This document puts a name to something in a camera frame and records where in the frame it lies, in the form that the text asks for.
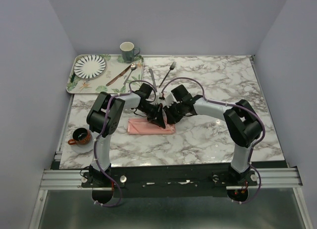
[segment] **marble tabletop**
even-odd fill
[[[255,147],[252,161],[284,160],[275,129],[262,97],[250,60],[246,56],[219,57],[145,57],[144,79],[151,82],[149,68],[154,71],[157,85],[176,61],[165,83],[175,77],[191,77],[205,88],[206,96],[227,102],[246,99],[264,122],[266,136]],[[184,84],[194,96],[201,89],[194,82],[177,80],[166,89]],[[92,161],[92,149],[78,154],[67,144],[72,132],[86,125],[87,114],[97,95],[76,94],[73,99],[68,129],[62,143],[60,169],[79,169]],[[122,113],[119,126],[111,138],[110,160],[112,167],[161,166],[205,163],[226,163],[232,160],[234,142],[226,124],[209,116],[184,117],[175,125],[173,135],[128,135],[129,118],[138,116],[132,110]]]

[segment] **mug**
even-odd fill
[[[122,54],[122,58],[124,62],[131,63],[134,61],[134,57],[136,57],[138,54],[140,54],[140,48],[135,48],[134,44],[132,42],[124,42],[120,45],[120,50]]]
[[[86,145],[91,139],[90,130],[87,130],[83,127],[76,129],[73,132],[73,139],[70,139],[67,143],[69,145]]]

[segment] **wall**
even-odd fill
[[[28,228],[76,56],[48,0],[0,0],[0,228]]]
[[[284,156],[297,165],[317,227],[317,0],[287,0],[256,54]]]
[[[255,54],[286,0],[50,0],[76,51]]]

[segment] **cup handle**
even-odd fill
[[[140,54],[140,52],[141,52],[141,49],[140,49],[140,48],[138,48],[138,47],[134,48],[134,49],[133,49],[134,57],[136,57],[138,54]]]
[[[76,141],[74,139],[70,139],[68,142],[67,142],[69,145],[75,145],[76,144]]]

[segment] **green mug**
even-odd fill
[[[131,63],[134,61],[134,58],[140,54],[140,48],[135,48],[132,42],[124,42],[120,45],[120,50],[124,62]]]

